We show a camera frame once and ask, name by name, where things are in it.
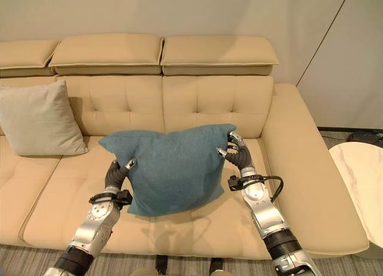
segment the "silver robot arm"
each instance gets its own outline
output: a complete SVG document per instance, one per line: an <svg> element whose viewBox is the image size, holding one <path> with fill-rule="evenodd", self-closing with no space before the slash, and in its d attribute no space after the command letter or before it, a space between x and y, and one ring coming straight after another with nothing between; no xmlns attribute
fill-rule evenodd
<svg viewBox="0 0 383 276"><path fill-rule="evenodd" d="M276 274L321 276L321 272L309 254L301 248L289 225L273 204L283 188L282 178L258 175L243 138L236 132L229 134L229 142L234 143L229 148L237 150L237 153L228 153L217 148L219 155L236 165L241 173L240 178L232 176L229 179L229 187L232 191L241 190L242 197L251 210L253 222L273 260ZM279 179L281 182L271 198L265 186L268 179Z"/></svg>
<svg viewBox="0 0 383 276"><path fill-rule="evenodd" d="M90 199L92 206L85 221L54 267L49 268L44 276L83 276L88 271L107 244L112 228L120 218L120 210L132 201L129 191L121 191L121 187L135 165L135 158L122 167L117 161L112 162L105 177L105 190Z"/></svg>

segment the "pillow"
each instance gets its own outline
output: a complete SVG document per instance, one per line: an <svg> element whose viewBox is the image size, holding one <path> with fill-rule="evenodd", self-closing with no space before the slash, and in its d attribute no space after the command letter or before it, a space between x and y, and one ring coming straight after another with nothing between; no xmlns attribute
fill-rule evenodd
<svg viewBox="0 0 383 276"><path fill-rule="evenodd" d="M65 81L0 86L0 125L18 155L88 152L68 101Z"/></svg>
<svg viewBox="0 0 383 276"><path fill-rule="evenodd" d="M223 194L220 185L227 133L235 126L206 125L183 132L121 131L99 143L120 166L136 157L129 173L134 196L128 212L160 216L201 207Z"/></svg>

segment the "floor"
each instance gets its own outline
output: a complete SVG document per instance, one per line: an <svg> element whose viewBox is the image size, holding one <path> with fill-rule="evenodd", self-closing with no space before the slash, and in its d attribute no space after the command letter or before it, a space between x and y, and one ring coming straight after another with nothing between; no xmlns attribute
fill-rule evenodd
<svg viewBox="0 0 383 276"><path fill-rule="evenodd" d="M349 133L321 132L328 148L345 142ZM42 275L53 266L60 251L0 245L0 276ZM154 256L125 254L102 254L94 262L88 276L128 276L135 269L154 267ZM315 260L323 276L382 276L383 260L344 256ZM208 275L210 260L195 257L170 257L168 275ZM271 261L225 259L224 269L234 275L272 276L275 275Z"/></svg>

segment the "teal pillow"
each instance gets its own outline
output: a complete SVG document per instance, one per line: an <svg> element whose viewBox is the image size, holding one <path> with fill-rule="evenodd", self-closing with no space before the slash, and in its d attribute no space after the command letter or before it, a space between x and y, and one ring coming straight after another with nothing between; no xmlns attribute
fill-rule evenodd
<svg viewBox="0 0 383 276"><path fill-rule="evenodd" d="M136 157L129 173L134 196L128 212L160 216L201 207L223 194L224 159L234 125L206 125L182 132L121 131L99 143L117 156L120 166Z"/></svg>

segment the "side table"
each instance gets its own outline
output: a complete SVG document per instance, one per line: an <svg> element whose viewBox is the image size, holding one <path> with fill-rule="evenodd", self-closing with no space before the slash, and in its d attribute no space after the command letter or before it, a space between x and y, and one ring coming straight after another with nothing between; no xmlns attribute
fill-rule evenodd
<svg viewBox="0 0 383 276"><path fill-rule="evenodd" d="M370 240L361 257L383 259L383 148L345 142L330 149Z"/></svg>

